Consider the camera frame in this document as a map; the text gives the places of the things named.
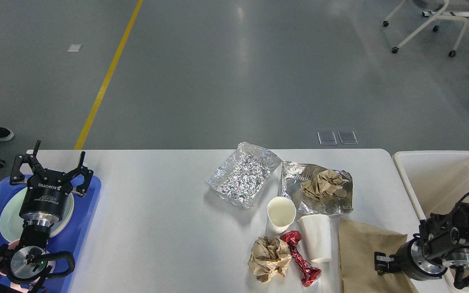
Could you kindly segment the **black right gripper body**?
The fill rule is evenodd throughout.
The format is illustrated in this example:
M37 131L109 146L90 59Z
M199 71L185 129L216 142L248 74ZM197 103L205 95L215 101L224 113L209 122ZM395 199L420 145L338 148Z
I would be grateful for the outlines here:
M416 239L403 244L393 256L395 274L403 273L418 281L441 279L448 271L444 265L426 260Z

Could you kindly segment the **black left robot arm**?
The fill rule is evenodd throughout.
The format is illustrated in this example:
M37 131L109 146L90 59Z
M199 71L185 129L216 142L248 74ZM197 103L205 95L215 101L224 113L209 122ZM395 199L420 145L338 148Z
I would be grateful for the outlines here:
M10 185L26 187L18 213L24 224L15 248L0 246L0 293L20 293L22 284L37 293L46 280L65 278L76 267L71 252L48 252L47 245L52 227L64 218L69 196L85 196L93 171L84 166L84 151L67 173L44 168L37 159L40 144L38 140L31 154L16 155L11 170Z

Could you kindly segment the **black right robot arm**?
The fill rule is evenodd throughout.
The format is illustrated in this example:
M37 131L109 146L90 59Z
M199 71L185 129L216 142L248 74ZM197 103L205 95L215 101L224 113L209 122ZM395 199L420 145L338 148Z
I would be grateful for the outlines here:
M374 253L378 275L403 273L408 278L437 280L455 271L454 287L469 287L469 202L467 192L448 214L432 213L419 222L419 232L396 254Z

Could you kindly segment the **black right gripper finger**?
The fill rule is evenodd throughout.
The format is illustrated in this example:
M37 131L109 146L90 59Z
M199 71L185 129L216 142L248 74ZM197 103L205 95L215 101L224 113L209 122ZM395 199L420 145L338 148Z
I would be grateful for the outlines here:
M374 252L374 267L377 275L399 274L400 267L395 255L386 256L383 252Z

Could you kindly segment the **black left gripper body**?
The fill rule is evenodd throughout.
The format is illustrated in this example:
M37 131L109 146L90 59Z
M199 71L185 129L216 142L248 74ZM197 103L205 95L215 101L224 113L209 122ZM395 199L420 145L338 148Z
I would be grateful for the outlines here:
M59 176L47 182L42 182L41 178L31 176L27 179L27 190L19 216L31 221L35 216L45 214L50 216L53 223L62 221L73 185L70 180L63 181Z

